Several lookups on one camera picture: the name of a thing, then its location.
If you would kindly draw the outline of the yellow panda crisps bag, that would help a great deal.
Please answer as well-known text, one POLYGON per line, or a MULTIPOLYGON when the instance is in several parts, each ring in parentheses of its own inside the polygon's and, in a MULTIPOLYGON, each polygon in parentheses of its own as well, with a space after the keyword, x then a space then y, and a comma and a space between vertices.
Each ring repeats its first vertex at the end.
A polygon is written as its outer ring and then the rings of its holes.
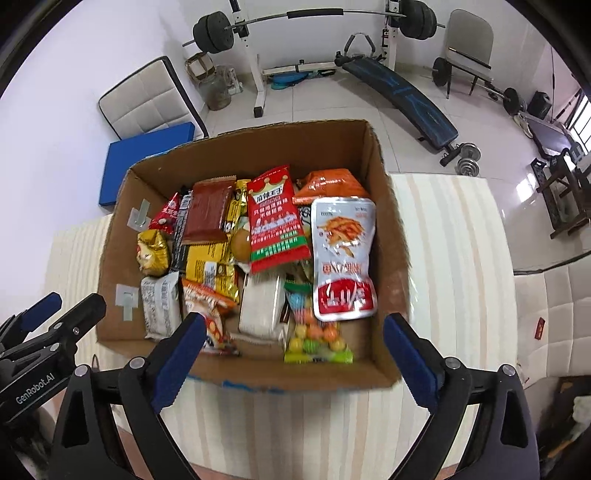
POLYGON ((168 271, 168 246, 160 230, 148 229, 137 234, 136 260, 145 276, 161 277, 168 271))

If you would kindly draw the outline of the orange snack packet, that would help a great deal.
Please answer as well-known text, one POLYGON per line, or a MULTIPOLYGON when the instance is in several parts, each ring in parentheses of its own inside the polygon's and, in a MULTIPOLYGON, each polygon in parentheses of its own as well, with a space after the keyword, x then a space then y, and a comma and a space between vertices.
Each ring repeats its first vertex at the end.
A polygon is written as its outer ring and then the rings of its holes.
POLYGON ((298 181, 300 190, 294 194, 294 205, 311 205, 324 197, 369 198, 370 194, 348 169, 317 170, 298 181))

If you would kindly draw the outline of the red crown spicy strip packet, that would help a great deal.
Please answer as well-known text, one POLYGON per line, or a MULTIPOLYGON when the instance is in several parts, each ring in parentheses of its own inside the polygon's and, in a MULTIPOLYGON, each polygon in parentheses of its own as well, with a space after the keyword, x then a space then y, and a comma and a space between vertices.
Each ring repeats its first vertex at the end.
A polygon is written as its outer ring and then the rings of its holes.
POLYGON ((274 167, 247 184, 252 274, 311 257, 293 199, 287 165, 274 167))

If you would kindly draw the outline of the small shiny red packet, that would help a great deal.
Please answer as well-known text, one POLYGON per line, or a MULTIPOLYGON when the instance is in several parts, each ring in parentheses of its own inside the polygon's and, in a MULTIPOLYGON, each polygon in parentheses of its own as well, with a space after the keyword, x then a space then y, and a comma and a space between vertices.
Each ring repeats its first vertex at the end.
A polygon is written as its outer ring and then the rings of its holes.
POLYGON ((148 228, 158 230, 171 237, 174 234, 178 218, 181 195, 176 192, 161 210, 150 220, 148 228))

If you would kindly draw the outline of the grey chair with barbell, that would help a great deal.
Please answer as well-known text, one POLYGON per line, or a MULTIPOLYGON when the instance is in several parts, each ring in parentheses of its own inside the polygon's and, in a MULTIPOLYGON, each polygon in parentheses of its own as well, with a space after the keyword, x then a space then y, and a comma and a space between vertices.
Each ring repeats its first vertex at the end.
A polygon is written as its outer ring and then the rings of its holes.
POLYGON ((493 100, 502 100, 505 111, 515 116, 525 109, 525 103, 512 87, 500 90, 493 83, 490 60, 494 44, 492 26, 482 17, 467 10, 451 12, 446 27, 444 56, 438 57, 432 67, 432 79, 436 86, 451 92, 453 71, 458 70, 472 77, 469 94, 480 85, 493 100))

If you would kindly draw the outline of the cardboard milk box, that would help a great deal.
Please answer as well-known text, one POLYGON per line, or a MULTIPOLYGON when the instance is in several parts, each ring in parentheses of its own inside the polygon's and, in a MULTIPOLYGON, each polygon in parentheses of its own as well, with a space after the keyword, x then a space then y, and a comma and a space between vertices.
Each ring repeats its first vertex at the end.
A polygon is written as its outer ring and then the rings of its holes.
POLYGON ((370 124, 242 129, 131 167, 102 255, 101 344, 146 355, 145 310, 119 294, 164 276, 185 250, 183 311, 233 354, 201 353, 198 378, 264 390, 374 389, 399 370, 387 318, 408 307, 408 248, 370 124))

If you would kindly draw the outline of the white chair with blue cushion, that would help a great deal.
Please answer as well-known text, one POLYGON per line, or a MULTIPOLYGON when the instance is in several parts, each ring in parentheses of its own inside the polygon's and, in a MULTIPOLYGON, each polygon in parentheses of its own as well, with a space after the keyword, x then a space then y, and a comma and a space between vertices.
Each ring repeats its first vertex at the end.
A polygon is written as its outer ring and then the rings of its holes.
POLYGON ((105 160, 98 198, 102 207, 115 205, 125 174, 136 162, 208 136, 166 56, 128 75, 103 94, 97 106, 117 137, 105 160))

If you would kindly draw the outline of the white grey snack packet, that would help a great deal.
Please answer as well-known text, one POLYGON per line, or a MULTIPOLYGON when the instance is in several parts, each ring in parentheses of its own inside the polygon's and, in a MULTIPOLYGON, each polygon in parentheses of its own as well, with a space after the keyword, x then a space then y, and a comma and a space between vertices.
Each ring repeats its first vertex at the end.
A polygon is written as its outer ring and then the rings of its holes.
POLYGON ((179 300, 179 273, 160 278, 144 277, 140 282, 145 338, 169 338, 182 322, 179 300))

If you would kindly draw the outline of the white quilted chair right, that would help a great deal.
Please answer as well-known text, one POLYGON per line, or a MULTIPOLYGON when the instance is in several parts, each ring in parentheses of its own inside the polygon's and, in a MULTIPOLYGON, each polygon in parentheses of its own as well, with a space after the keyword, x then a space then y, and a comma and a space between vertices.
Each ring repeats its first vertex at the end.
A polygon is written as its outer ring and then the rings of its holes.
POLYGON ((552 377, 590 374, 590 258, 515 277, 517 365, 528 388, 552 377))

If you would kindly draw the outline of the dark red packet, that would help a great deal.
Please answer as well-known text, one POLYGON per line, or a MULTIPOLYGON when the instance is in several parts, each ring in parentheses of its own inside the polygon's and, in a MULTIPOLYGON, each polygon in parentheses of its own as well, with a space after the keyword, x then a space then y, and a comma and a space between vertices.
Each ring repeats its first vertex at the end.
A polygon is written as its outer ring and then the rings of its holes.
POLYGON ((183 245, 226 241, 224 223, 235 182, 235 176, 224 176, 198 181, 193 185, 182 237, 183 245))

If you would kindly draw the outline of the orange panda seeds bag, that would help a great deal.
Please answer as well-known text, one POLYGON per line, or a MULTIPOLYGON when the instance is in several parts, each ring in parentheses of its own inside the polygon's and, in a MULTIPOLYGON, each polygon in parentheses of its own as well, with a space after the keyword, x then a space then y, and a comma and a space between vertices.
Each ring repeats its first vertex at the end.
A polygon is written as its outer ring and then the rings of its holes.
POLYGON ((206 337, 202 353, 212 355, 238 355, 238 348, 224 329, 224 318, 235 313, 238 304, 211 288, 181 278, 182 296, 186 313, 204 317, 206 337))

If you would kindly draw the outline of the white red spicy strips pouch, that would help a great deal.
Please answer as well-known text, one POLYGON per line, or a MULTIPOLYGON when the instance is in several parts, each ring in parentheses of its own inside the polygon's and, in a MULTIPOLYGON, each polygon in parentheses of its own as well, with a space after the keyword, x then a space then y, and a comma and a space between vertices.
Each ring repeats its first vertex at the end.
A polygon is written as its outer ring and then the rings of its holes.
POLYGON ((322 322, 368 318, 378 300, 370 279, 376 205, 367 198, 323 197, 311 204, 315 317, 322 322))

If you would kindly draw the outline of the black blue sit-up bench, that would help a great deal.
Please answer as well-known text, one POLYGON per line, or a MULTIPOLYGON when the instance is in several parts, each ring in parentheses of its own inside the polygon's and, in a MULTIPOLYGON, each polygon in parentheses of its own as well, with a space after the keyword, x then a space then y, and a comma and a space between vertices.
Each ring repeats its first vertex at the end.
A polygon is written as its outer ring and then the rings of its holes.
POLYGON ((448 117, 415 85, 377 58, 363 54, 349 55, 349 47, 358 36, 367 40, 370 53, 376 53, 376 46, 369 35, 353 33, 344 49, 335 54, 335 66, 349 72, 388 100, 420 132, 421 139, 435 150, 451 152, 459 132, 448 117))

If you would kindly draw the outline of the large yellow black snack bag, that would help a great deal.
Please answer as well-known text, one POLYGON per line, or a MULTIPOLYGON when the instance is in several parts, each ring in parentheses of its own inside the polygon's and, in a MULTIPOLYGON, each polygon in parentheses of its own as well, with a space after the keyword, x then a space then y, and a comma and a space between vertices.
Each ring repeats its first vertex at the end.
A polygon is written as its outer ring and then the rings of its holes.
POLYGON ((190 208, 192 190, 186 212, 179 216, 180 239, 174 253, 172 269, 180 272, 187 280, 205 285, 215 292, 238 303, 240 299, 238 265, 231 256, 230 239, 238 219, 247 216, 246 179, 236 178, 235 190, 225 218, 226 241, 222 243, 183 245, 182 237, 190 208))

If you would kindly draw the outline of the dark wooden chair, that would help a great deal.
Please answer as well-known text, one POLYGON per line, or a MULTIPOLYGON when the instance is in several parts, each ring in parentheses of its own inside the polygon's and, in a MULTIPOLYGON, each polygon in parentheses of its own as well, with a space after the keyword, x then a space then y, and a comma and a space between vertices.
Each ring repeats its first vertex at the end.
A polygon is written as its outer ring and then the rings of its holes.
POLYGON ((542 196, 550 218, 551 239, 571 236, 590 224, 590 165, 582 168, 583 159, 576 144, 548 160, 534 159, 530 164, 536 192, 542 196))

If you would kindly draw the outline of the braised egg packet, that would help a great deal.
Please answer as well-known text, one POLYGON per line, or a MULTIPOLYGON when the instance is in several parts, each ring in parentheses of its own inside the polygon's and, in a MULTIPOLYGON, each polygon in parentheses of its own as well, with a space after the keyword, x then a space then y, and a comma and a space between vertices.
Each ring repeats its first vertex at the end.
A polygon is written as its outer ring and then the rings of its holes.
POLYGON ((238 219, 235 231, 231 234, 229 246, 235 262, 243 264, 250 262, 252 247, 250 247, 249 217, 242 216, 238 219))

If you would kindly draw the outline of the yellow puffed snack bag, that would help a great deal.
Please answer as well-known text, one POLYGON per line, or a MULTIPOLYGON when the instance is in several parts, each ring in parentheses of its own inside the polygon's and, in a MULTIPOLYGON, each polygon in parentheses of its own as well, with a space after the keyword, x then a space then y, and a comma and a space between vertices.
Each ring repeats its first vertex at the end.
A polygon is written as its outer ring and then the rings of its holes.
POLYGON ((304 238, 308 242, 308 248, 311 251, 311 257, 304 260, 298 260, 294 265, 287 269, 288 274, 294 277, 297 282, 314 282, 314 249, 312 248, 311 239, 311 206, 300 205, 297 207, 297 212, 300 215, 301 226, 304 230, 304 238))

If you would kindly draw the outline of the colourful candy balls bag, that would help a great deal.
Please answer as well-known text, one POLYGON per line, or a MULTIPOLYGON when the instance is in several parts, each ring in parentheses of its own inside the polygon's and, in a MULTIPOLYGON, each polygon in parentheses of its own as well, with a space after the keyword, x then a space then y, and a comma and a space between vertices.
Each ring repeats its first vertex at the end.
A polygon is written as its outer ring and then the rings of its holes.
POLYGON ((353 352, 342 337, 338 322, 322 322, 315 317, 312 286, 286 280, 283 283, 294 328, 283 361, 287 364, 352 364, 353 352))

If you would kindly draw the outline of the white cake packet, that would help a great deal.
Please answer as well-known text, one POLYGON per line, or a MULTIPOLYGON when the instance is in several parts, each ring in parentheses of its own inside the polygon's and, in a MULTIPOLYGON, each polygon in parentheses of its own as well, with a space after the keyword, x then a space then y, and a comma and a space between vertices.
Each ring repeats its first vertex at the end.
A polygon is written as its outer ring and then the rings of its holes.
POLYGON ((286 325, 281 322, 286 294, 283 274, 267 270, 249 274, 242 292, 238 331, 263 341, 283 341, 286 325))

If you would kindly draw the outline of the dumbbell on floor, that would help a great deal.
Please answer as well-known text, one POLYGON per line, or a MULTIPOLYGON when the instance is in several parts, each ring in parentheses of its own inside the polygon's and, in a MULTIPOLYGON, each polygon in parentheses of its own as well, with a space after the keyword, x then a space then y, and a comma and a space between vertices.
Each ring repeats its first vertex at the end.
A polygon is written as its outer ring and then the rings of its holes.
POLYGON ((461 143, 457 146, 447 146, 446 153, 440 160, 442 167, 447 167, 453 161, 456 162, 455 172, 460 176, 478 177, 480 166, 478 162, 482 156, 477 145, 470 142, 461 143))

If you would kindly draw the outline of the barbell on white rack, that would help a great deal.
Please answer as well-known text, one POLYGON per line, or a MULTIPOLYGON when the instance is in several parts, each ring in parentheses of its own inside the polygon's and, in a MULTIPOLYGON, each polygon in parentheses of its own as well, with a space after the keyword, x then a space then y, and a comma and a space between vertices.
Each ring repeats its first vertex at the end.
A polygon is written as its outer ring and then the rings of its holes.
POLYGON ((370 55, 393 68, 400 39, 428 40, 444 28, 424 1, 270 1, 266 10, 231 1, 199 18, 184 45, 211 56, 242 54, 256 86, 252 114, 260 118, 271 78, 335 71, 335 51, 349 36, 369 40, 370 55))

